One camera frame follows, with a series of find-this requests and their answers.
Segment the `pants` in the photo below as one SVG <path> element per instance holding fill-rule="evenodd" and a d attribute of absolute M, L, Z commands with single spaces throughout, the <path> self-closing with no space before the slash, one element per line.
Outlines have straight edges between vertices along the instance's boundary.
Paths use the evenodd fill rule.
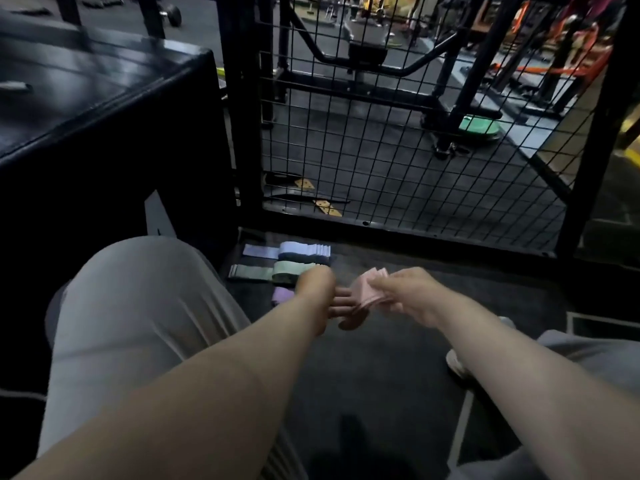
<path fill-rule="evenodd" d="M 62 294 L 38 456 L 101 409 L 249 325 L 208 261 L 162 236 L 118 242 L 92 257 Z M 551 330 L 539 343 L 640 394 L 640 344 Z M 306 479 L 284 431 L 261 478 Z M 452 470 L 450 480 L 544 479 L 523 448 Z"/>

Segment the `person's right hand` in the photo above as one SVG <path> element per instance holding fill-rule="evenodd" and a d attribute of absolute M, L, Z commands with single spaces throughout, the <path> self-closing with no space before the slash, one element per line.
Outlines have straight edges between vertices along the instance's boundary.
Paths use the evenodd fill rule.
<path fill-rule="evenodd" d="M 455 295 L 421 267 L 402 269 L 388 278 L 376 278 L 369 284 L 391 298 L 392 311 L 406 313 L 427 327 L 438 325 L 437 318 L 443 303 Z"/>

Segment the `shoe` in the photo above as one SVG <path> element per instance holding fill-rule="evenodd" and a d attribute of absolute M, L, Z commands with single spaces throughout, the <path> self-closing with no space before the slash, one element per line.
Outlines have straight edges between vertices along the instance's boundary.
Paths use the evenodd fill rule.
<path fill-rule="evenodd" d="M 507 317 L 499 317 L 500 321 L 511 328 L 516 328 L 516 325 Z M 471 372 L 460 362 L 458 359 L 458 354 L 456 351 L 451 349 L 447 352 L 445 356 L 445 360 L 447 361 L 448 368 L 457 375 L 460 379 L 469 379 L 471 377 Z"/>

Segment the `black wire mesh fence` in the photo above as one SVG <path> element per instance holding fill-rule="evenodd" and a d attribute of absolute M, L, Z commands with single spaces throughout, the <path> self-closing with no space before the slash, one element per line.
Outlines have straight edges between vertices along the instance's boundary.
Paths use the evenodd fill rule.
<path fill-rule="evenodd" d="M 409 1 L 258 0 L 265 207 L 553 250 L 614 30 Z"/>

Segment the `forearm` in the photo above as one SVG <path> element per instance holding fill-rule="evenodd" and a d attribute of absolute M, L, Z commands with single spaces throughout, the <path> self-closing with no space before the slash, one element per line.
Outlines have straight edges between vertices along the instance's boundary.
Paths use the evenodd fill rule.
<path fill-rule="evenodd" d="M 640 477 L 636 398 L 469 298 L 441 300 L 438 328 L 550 479 Z"/>
<path fill-rule="evenodd" d="M 90 421 L 22 475 L 256 478 L 314 337 L 310 315 L 322 312 L 299 297 L 276 307 Z"/>

